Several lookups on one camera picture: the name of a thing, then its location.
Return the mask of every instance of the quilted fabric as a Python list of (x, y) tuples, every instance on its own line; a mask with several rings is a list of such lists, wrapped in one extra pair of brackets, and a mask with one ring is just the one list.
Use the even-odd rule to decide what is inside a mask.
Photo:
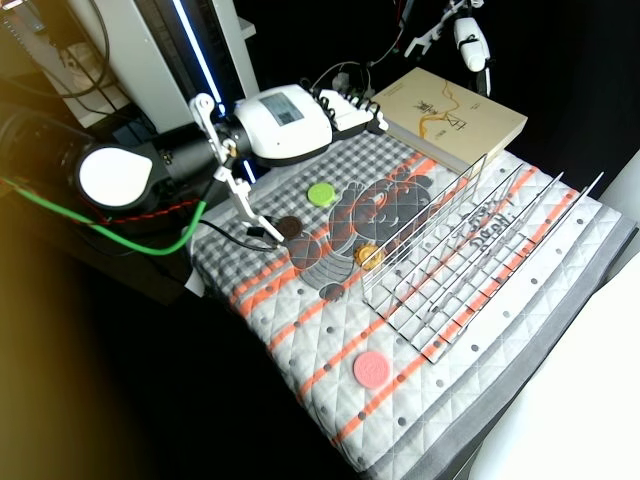
[[(516, 209), (527, 205), (551, 179), (506, 152), (485, 169), (478, 198), (519, 165), (523, 181), (509, 201)], [(361, 273), (350, 260), (353, 249), (363, 237), (371, 238), (367, 235), (378, 242), (388, 232), (374, 225), (378, 229), (369, 234), (366, 222), (341, 229), (340, 202), (353, 205), (353, 198), (369, 192), (375, 202), (393, 199), (403, 208), (419, 207), (455, 178), (402, 143), (365, 133), (317, 159), (270, 172), (254, 189), (251, 203), (257, 212), (302, 221), (303, 234), (286, 248), (273, 253), (240, 249), (205, 228), (191, 246), (205, 281), (217, 284), (246, 318), (309, 415), (356, 471), (374, 478), (402, 478), (490, 390), (619, 219), (585, 198), (432, 363), (364, 303)], [(331, 183), (338, 192), (333, 208), (306, 200), (307, 189), (317, 182)], [(522, 232), (535, 237), (549, 228), (574, 195), (556, 184)], [(353, 220), (355, 210), (345, 207), (344, 215)], [(246, 227), (229, 205), (205, 217), (237, 237), (244, 235)], [(385, 221), (373, 218), (383, 227)], [(572, 249), (578, 239), (580, 248)], [(353, 375), (353, 362), (365, 351), (383, 354), (391, 365), (391, 377), (377, 390), (365, 389)]]

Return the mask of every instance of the gray fabric border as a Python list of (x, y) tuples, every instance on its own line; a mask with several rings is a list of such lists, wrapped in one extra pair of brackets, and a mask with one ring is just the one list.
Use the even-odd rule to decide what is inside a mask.
[[(598, 215), (608, 208), (603, 206)], [(635, 222), (628, 218), (621, 217), (618, 220), (585, 267), (578, 281), (560, 301), (535, 337), (496, 379), (490, 391), (481, 395), (473, 405), (449, 426), (425, 455), (403, 477), (403, 480), (424, 480), (439, 476), (441, 478), (452, 478), (455, 475), (456, 469), (450, 470), (451, 467), (455, 466), (455, 463), (458, 463), (456, 459), (459, 453), (466, 450), (466, 447), (471, 447), (472, 451), (477, 447), (477, 445), (470, 444), (474, 440), (477, 440), (475, 443), (480, 443), (481, 439), (477, 439), (479, 434), (489, 423), (492, 423), (492, 420), (497, 421), (496, 416), (515, 397), (515, 394), (520, 391), (544, 361), (584, 304), (598, 288), (610, 265), (632, 235), (635, 226)], [(497, 346), (485, 352), (483, 356), (491, 355), (495, 348)], [(403, 436), (403, 439), (411, 438), (411, 434), (412, 432), (408, 431)], [(390, 458), (381, 458), (369, 470), (364, 472), (364, 476), (369, 477), (386, 463), (385, 460), (389, 461)]]

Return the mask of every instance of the yellow blurred object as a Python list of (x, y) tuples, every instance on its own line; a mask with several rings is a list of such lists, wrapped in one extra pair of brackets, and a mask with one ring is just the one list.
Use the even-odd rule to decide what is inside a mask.
[(373, 258), (369, 259), (369, 257), (371, 257), (371, 255), (373, 255), (376, 252), (376, 250), (378, 250), (378, 247), (376, 245), (362, 245), (356, 250), (354, 254), (356, 263), (360, 265), (363, 268), (363, 270), (367, 272), (369, 270), (373, 270), (378, 265), (380, 265), (380, 263), (382, 263), (382, 261), (384, 260), (383, 250), (380, 250), (378, 253), (375, 254)]

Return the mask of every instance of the lime green coaster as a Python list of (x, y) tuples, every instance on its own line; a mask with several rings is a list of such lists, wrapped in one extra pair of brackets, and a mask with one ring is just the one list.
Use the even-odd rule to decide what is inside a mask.
[(336, 191), (330, 183), (316, 183), (307, 191), (307, 198), (316, 207), (328, 207), (336, 199)]

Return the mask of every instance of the dark brown round object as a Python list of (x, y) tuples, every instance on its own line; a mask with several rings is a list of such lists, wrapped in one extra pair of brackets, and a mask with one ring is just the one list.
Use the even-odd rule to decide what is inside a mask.
[(282, 217), (276, 222), (276, 229), (287, 240), (293, 240), (302, 233), (302, 222), (298, 217)]

